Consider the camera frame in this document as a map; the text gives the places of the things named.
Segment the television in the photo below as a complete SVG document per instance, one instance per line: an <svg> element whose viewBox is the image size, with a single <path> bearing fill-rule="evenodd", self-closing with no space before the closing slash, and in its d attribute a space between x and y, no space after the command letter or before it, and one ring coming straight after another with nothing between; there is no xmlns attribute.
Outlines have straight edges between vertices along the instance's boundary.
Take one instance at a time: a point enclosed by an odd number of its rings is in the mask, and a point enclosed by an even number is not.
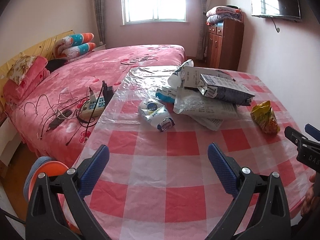
<svg viewBox="0 0 320 240"><path fill-rule="evenodd" d="M299 0L251 0L252 16L301 21Z"/></svg>

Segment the cabinet door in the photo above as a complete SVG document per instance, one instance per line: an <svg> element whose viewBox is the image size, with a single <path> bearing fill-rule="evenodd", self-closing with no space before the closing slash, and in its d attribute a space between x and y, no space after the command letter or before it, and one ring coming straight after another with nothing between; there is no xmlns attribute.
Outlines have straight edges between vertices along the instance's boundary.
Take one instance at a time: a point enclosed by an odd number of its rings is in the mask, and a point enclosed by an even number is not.
<svg viewBox="0 0 320 240"><path fill-rule="evenodd" d="M222 37L215 35L215 40L212 45L213 47L212 51L214 51L213 62L212 62L213 68L219 68L221 45L222 45Z"/></svg>
<svg viewBox="0 0 320 240"><path fill-rule="evenodd" d="M212 65L212 49L213 49L214 37L215 37L214 34L209 33L207 59L206 59L206 63L207 63L208 67L211 67L211 65Z"/></svg>

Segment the red and white tablecloth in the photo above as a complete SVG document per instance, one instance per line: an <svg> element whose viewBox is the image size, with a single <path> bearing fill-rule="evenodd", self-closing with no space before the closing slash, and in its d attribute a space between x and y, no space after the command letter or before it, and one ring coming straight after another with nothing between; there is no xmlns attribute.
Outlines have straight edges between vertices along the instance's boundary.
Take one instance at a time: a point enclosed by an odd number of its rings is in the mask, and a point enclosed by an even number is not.
<svg viewBox="0 0 320 240"><path fill-rule="evenodd" d="M138 114L140 102L168 86L176 67L133 68L100 117L75 163L91 157L101 144L110 160L92 194L85 198L97 221L116 240L203 240L229 206L227 195L212 168L207 149L215 142L227 156L253 172L280 173L291 212L301 203L313 173L296 160L297 150L284 137L288 125L298 128L290 114L256 76L226 71L256 96L252 105L270 100L281 132L266 135L252 121L251 107L238 108L238 120L225 120L211 131L186 115L175 114L175 126L159 132ZM238 232L252 215L251 201ZM72 221L68 208L66 217Z"/></svg>

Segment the human hand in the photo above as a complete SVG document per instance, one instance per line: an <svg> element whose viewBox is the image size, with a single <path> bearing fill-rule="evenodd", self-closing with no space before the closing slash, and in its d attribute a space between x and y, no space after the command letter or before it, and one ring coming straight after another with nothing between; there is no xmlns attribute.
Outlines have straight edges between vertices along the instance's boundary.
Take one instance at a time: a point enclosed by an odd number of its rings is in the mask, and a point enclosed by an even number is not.
<svg viewBox="0 0 320 240"><path fill-rule="evenodd" d="M314 183L316 179L316 174L310 176L310 182ZM303 202L301 209L301 216L307 215L310 211L313 211L319 204L320 197L314 197L313 185L306 192L306 199Z"/></svg>

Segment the plaid curtain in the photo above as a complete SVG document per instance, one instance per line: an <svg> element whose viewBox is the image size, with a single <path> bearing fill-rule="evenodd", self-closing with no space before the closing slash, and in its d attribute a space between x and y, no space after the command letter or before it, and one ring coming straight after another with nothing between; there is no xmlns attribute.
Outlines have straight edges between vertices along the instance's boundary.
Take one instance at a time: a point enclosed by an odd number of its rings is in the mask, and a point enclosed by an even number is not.
<svg viewBox="0 0 320 240"><path fill-rule="evenodd" d="M106 44L105 36L105 0L93 0L100 41Z"/></svg>
<svg viewBox="0 0 320 240"><path fill-rule="evenodd" d="M204 54L204 36L205 36L205 24L207 22L206 10L207 10L207 0L201 0L202 5L202 21L200 27L199 41L198 41L198 50L197 50L197 59L203 59Z"/></svg>

